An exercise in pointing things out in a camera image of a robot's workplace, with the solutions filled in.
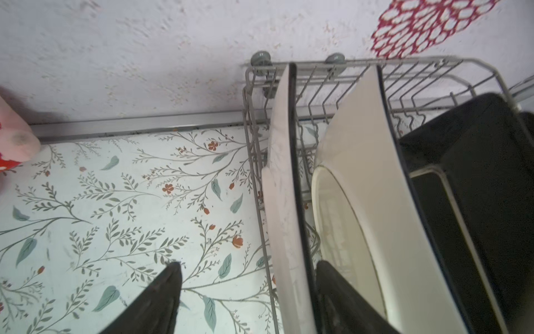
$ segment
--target orange flower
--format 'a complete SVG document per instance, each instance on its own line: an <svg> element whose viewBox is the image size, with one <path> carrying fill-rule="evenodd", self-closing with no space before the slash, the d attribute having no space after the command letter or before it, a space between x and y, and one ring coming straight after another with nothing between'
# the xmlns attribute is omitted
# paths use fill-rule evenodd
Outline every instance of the orange flower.
<svg viewBox="0 0 534 334"><path fill-rule="evenodd" d="M163 188L163 192L166 192L169 195L170 195L170 192L173 190L174 190L174 187L172 186L172 184L166 184L165 188Z"/></svg>
<svg viewBox="0 0 534 334"><path fill-rule="evenodd" d="M241 248L243 246L243 238L238 238L238 236L234 236L232 239L232 245L234 245L235 248Z"/></svg>
<svg viewBox="0 0 534 334"><path fill-rule="evenodd" d="M211 151L217 151L217 146L219 146L219 143L211 141L211 143L208 144L208 149Z"/></svg>

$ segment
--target dish rack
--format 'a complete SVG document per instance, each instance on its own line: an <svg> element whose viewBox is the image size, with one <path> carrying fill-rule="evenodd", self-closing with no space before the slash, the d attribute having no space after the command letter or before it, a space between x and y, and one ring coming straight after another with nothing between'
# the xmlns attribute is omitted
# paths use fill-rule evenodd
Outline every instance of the dish rack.
<svg viewBox="0 0 534 334"><path fill-rule="evenodd" d="M267 162L268 150L266 143L261 140L259 130L269 128L271 104L278 80L287 64L272 62L267 51L255 53L245 72L246 84L242 91L250 177L254 193L257 194L257 219L265 258L268 253L263 230L265 215L261 169ZM296 64L297 151L302 200L307 209L305 217L310 254L314 263L320 259L320 238L313 222L310 191L315 150L343 98L371 66L380 66L382 69L388 112L397 137L484 92L500 93L510 107L518 111L514 98L498 71L478 59L445 56L346 60L343 54L335 53L325 61L302 61ZM265 270L266 276L272 277L269 266L265 266ZM278 333L276 290L271 281L268 282L274 328Z"/></svg>

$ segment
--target white wall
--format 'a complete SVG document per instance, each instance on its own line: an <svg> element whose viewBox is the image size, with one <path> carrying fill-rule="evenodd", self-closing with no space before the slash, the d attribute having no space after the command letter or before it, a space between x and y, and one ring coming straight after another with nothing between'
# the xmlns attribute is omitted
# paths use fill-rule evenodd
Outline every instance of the white wall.
<svg viewBox="0 0 534 334"><path fill-rule="evenodd" d="M245 64L374 57L390 0L0 0L0 95L33 123L242 108ZM534 73L534 2L502 0L424 55Z"/></svg>

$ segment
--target green leaf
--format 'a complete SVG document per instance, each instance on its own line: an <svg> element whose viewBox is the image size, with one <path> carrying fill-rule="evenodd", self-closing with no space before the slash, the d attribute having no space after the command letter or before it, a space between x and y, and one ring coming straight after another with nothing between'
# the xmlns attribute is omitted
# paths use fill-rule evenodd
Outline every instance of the green leaf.
<svg viewBox="0 0 534 334"><path fill-rule="evenodd" d="M217 179L211 182L211 189L213 190L213 193L215 193L215 195L221 199L221 187L219 187L219 181Z"/></svg>
<svg viewBox="0 0 534 334"><path fill-rule="evenodd" d="M313 137L317 138L317 132L313 129L310 129L308 127L305 127L306 130L308 130L308 132L310 133L310 135L312 135Z"/></svg>
<svg viewBox="0 0 534 334"><path fill-rule="evenodd" d="M37 246L37 240L35 240L34 238L28 238L26 239L26 241L24 241L24 244L20 249L19 256L17 257L15 267L17 267L22 260L24 260L28 257L28 255L30 255L30 253L34 250L35 246Z"/></svg>
<svg viewBox="0 0 534 334"><path fill-rule="evenodd" d="M204 318L211 328L212 332L215 332L215 325L217 324L217 316L215 314L215 302L212 298L203 296L204 301Z"/></svg>
<svg viewBox="0 0 534 334"><path fill-rule="evenodd" d="M102 168L101 170L110 170L113 167L117 166L118 163L119 163L119 159L117 158L117 156L112 156L111 160L106 165L106 167Z"/></svg>
<svg viewBox="0 0 534 334"><path fill-rule="evenodd" d="M187 308L188 310L191 310L191 309L189 308L189 306L187 306L183 301L180 301L180 306L181 306L181 307L185 307L185 308Z"/></svg>
<svg viewBox="0 0 534 334"><path fill-rule="evenodd" d="M228 153L223 153L223 154L220 154L220 155L216 156L215 159L213 159L212 164L223 160L224 157L226 157L227 155L228 155Z"/></svg>
<svg viewBox="0 0 534 334"><path fill-rule="evenodd" d="M117 290L116 287L113 285L108 286L104 293L102 294L102 297L100 297L100 301L98 302L97 307L93 310L93 312L100 312L104 309L104 307L108 306L112 302L114 302L121 293Z"/></svg>
<svg viewBox="0 0 534 334"><path fill-rule="evenodd" d="M243 194L241 194L241 197L235 200L235 202L230 207L230 211L233 213L237 213L239 208L241 207L241 203L243 202Z"/></svg>
<svg viewBox="0 0 534 334"><path fill-rule="evenodd" d="M30 217L28 217L27 215L25 214L22 214L19 209L17 209L16 207L13 206L13 218L15 218L16 220L19 220L19 221L27 221L28 219L30 219Z"/></svg>
<svg viewBox="0 0 534 334"><path fill-rule="evenodd" d="M267 262L269 262L270 259L271 259L271 256L269 255L269 256L267 257ZM265 264L265 258L264 258L264 257L261 257L261 258L258 260L258 262L256 262L256 267L258 267L258 268L259 268L259 267L263 267L264 264Z"/></svg>
<svg viewBox="0 0 534 334"><path fill-rule="evenodd" d="M230 266L232 265L232 254L228 254L228 256L224 259L223 264L221 265L221 268L219 269L219 277L225 278L228 273L230 272Z"/></svg>

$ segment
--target red flower pattern on wall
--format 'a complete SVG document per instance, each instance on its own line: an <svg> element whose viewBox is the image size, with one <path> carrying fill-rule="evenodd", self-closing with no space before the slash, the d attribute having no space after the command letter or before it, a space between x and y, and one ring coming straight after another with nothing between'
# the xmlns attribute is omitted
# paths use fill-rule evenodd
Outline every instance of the red flower pattern on wall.
<svg viewBox="0 0 534 334"><path fill-rule="evenodd" d="M376 55L403 58L440 44L500 0L393 0L372 37Z"/></svg>

